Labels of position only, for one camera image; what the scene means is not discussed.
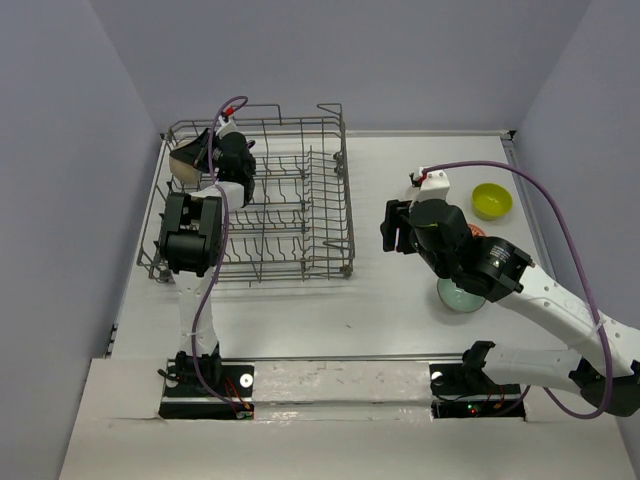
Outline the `white bowl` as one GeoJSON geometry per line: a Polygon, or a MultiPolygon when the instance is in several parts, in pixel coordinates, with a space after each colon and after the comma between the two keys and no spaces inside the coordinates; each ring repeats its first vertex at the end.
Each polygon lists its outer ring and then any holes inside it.
{"type": "Polygon", "coordinates": [[[183,146],[186,146],[189,143],[190,141],[188,139],[183,139],[169,153],[169,168],[171,174],[181,183],[187,185],[195,185],[200,182],[202,172],[193,168],[190,164],[180,161],[174,157],[175,151],[183,146]]]}

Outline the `orange patterned bowl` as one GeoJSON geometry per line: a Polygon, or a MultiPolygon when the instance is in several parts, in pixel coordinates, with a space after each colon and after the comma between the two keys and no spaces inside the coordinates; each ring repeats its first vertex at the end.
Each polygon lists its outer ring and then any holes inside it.
{"type": "Polygon", "coordinates": [[[471,233],[472,233],[472,235],[474,237],[485,237],[486,236],[486,233],[480,227],[478,227],[477,225],[469,223],[468,226],[469,226],[469,228],[471,230],[471,233]]]}

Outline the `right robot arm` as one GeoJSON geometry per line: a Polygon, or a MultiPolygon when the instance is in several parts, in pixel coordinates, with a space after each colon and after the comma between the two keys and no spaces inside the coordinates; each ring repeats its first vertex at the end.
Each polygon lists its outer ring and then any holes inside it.
{"type": "Polygon", "coordinates": [[[463,212],[444,200],[390,200],[380,231],[384,251],[419,255],[439,279],[529,319],[565,346],[509,349],[479,340],[455,370],[433,381],[434,392],[522,384],[578,395],[617,417],[638,411],[637,329],[591,308],[509,241],[473,235],[463,212]]]}

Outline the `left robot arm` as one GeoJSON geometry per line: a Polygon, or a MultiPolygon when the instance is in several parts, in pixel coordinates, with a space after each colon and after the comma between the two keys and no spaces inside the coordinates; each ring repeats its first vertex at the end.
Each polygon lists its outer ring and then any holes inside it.
{"type": "Polygon", "coordinates": [[[210,295],[228,243],[231,213],[253,199],[252,146],[238,131],[206,129],[169,154],[171,174],[194,190],[170,193],[162,216],[158,249],[177,288],[181,325],[175,372],[162,374],[201,395],[215,392],[221,383],[210,295]]]}

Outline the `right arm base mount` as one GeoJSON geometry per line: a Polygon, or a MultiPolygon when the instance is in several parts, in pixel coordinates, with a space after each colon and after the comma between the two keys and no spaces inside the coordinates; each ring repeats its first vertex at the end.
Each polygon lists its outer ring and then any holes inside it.
{"type": "Polygon", "coordinates": [[[467,377],[461,363],[431,365],[430,391],[434,419],[526,419],[519,385],[495,384],[483,373],[467,377]]]}

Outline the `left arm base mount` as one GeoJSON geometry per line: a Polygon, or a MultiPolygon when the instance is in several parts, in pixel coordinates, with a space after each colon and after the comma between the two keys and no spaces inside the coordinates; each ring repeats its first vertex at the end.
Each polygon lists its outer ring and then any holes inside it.
{"type": "Polygon", "coordinates": [[[235,421],[254,418],[253,389],[255,367],[249,363],[223,363],[221,377],[215,382],[193,369],[179,374],[173,361],[157,371],[163,379],[159,416],[166,420],[235,421]]]}

